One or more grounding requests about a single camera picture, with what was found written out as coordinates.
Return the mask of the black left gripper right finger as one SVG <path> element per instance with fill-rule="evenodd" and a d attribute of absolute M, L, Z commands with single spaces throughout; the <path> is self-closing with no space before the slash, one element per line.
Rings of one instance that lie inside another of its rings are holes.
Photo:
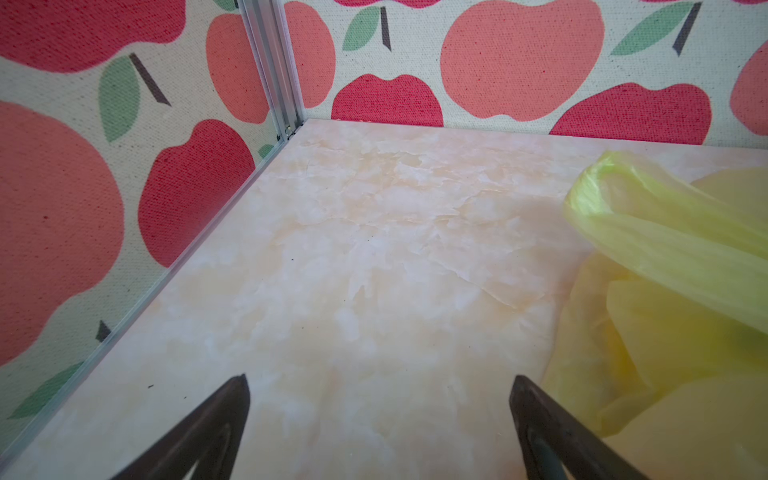
<path fill-rule="evenodd" d="M 509 407 L 529 479 L 645 477 L 528 377 L 515 377 Z"/>

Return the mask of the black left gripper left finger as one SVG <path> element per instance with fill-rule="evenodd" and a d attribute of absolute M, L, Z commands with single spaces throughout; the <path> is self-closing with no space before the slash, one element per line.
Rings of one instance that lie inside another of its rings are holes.
<path fill-rule="evenodd" d="M 244 374 L 227 380 L 117 479 L 228 479 L 250 408 Z"/>

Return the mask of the yellow plastic bag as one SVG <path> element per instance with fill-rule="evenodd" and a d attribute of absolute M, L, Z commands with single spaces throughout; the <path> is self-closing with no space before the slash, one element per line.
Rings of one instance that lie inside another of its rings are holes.
<path fill-rule="evenodd" d="M 767 475 L 767 171 L 686 182 L 608 152 L 566 220 L 593 245 L 544 390 L 651 479 Z"/>

